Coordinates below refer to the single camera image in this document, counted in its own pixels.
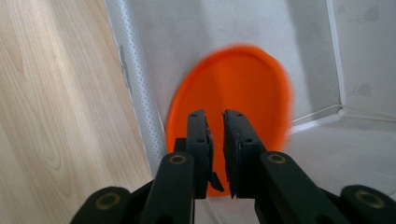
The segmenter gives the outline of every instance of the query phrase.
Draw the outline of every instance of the orange frisbee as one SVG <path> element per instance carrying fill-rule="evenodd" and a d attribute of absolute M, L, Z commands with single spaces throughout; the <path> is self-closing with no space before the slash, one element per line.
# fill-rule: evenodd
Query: orange frisbee
<path fill-rule="evenodd" d="M 214 171 L 225 188 L 209 188 L 208 195 L 229 195 L 222 113 L 241 112 L 268 150 L 281 150 L 290 125 L 290 101 L 286 72 L 262 49 L 238 45 L 219 50 L 199 62 L 177 90 L 166 123 L 167 150 L 174 150 L 176 138 L 187 136 L 187 116 L 203 109 L 214 138 Z"/>

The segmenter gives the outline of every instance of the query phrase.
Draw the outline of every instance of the textured white panel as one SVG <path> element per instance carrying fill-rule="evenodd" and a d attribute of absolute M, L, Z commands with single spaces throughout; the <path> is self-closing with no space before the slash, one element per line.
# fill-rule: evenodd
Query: textured white panel
<path fill-rule="evenodd" d="M 119 48 L 125 80 L 134 102 L 134 110 L 148 155 L 151 172 L 155 175 L 165 154 L 163 126 L 151 92 L 144 54 L 140 48 L 130 1 L 106 1 L 113 36 Z"/>
<path fill-rule="evenodd" d="M 199 60 L 234 43 L 258 45 L 285 66 L 295 91 L 295 118 L 340 104 L 325 0 L 132 0 L 132 5 L 163 121 L 174 92 Z"/>
<path fill-rule="evenodd" d="M 332 0 L 346 105 L 396 114 L 396 1 Z"/>
<path fill-rule="evenodd" d="M 342 118 L 292 135 L 285 152 L 337 195 L 354 184 L 396 192 L 396 122 Z"/>

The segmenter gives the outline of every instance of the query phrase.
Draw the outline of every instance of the floor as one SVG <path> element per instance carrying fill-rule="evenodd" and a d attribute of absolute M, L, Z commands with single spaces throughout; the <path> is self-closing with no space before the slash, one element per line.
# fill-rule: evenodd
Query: floor
<path fill-rule="evenodd" d="M 346 186 L 363 185 L 396 200 L 396 122 L 339 117 L 293 134 L 285 152 L 336 195 Z"/>
<path fill-rule="evenodd" d="M 103 1 L 3 1 L 0 19 L 0 222 L 68 223 L 149 182 Z"/>

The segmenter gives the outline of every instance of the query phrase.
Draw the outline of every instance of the white wall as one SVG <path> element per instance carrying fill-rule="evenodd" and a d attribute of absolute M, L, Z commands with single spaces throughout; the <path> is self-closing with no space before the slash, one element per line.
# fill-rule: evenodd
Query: white wall
<path fill-rule="evenodd" d="M 346 105 L 396 115 L 396 1 L 332 0 Z"/>
<path fill-rule="evenodd" d="M 132 6 L 163 121 L 189 71 L 233 43 L 258 45 L 285 66 L 295 119 L 340 104 L 325 0 L 133 0 Z"/>

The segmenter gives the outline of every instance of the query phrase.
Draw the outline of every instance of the frisbee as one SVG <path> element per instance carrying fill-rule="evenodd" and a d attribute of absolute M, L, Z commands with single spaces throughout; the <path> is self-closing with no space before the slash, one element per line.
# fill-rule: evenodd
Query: frisbee
<path fill-rule="evenodd" d="M 267 150 L 282 149 L 290 126 L 291 90 L 282 65 L 262 49 L 237 45 L 202 59 L 179 86 L 169 108 L 166 145 L 187 136 L 187 117 L 203 109 L 214 138 L 214 171 L 224 192 L 208 188 L 210 196 L 229 195 L 223 155 L 226 109 L 244 114 Z"/>

